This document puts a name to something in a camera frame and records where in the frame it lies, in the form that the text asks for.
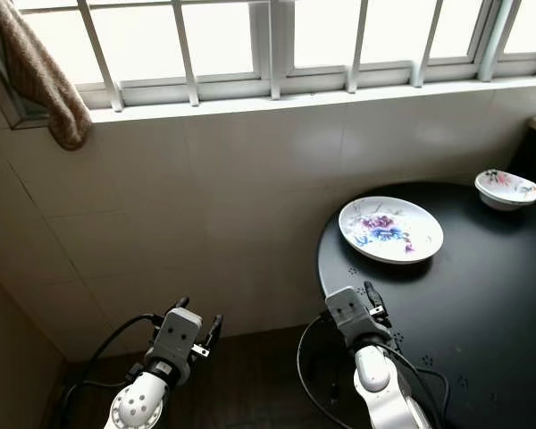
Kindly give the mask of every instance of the bowl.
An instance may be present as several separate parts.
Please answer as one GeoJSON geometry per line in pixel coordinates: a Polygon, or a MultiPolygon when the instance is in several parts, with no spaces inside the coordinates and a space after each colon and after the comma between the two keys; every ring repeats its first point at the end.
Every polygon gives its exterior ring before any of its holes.
{"type": "Polygon", "coordinates": [[[510,172],[486,170],[474,180],[481,201],[495,210],[511,212],[536,201],[536,183],[510,172]]]}

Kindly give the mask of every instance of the brown towel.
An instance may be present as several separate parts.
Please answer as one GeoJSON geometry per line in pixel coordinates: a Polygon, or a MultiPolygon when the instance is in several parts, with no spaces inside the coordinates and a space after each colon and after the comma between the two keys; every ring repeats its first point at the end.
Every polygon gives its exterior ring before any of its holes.
{"type": "Polygon", "coordinates": [[[0,0],[0,33],[12,86],[47,109],[49,130],[61,147],[82,147],[91,127],[89,110],[9,0],[0,0]]]}

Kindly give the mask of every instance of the dark floor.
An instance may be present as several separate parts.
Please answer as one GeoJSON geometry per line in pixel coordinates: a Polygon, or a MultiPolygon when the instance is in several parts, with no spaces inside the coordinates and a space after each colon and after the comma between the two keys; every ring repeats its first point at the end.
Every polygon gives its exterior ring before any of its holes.
{"type": "MultiPolygon", "coordinates": [[[[199,362],[187,384],[176,389],[160,428],[292,429],[335,428],[306,397],[297,378],[296,350],[303,327],[221,339],[199,362]]],[[[363,400],[353,391],[353,360],[341,340],[315,332],[306,342],[306,376],[316,396],[354,428],[367,428],[363,400]]],[[[140,356],[103,359],[90,376],[122,381],[140,356]]],[[[70,368],[69,374],[76,372],[70,368]]],[[[115,392],[87,388],[72,403],[68,429],[103,428],[115,392]]]]}

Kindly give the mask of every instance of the white plate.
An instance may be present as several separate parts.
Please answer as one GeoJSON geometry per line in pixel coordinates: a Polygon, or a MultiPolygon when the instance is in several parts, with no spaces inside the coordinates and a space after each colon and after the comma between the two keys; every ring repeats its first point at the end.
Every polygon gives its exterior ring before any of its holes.
{"type": "Polygon", "coordinates": [[[339,213],[348,243],[371,259],[412,264],[431,257],[443,244],[443,230],[423,208],[404,199],[359,198],[339,213]]]}
{"type": "Polygon", "coordinates": [[[509,172],[486,170],[476,176],[474,186],[481,192],[482,201],[498,210],[510,206],[512,210],[514,206],[528,206],[536,201],[536,183],[509,172]]]}

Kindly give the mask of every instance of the black table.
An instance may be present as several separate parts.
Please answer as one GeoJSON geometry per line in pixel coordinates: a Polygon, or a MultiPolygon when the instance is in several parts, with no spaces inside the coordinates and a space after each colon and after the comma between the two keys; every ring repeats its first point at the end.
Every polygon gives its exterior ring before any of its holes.
{"type": "Polygon", "coordinates": [[[427,209],[442,226],[443,246],[415,265],[375,262],[345,242],[338,211],[318,248],[323,290],[373,282],[405,356],[449,379],[452,426],[536,427],[536,206],[501,213],[475,188],[438,183],[369,195],[427,209]]]}

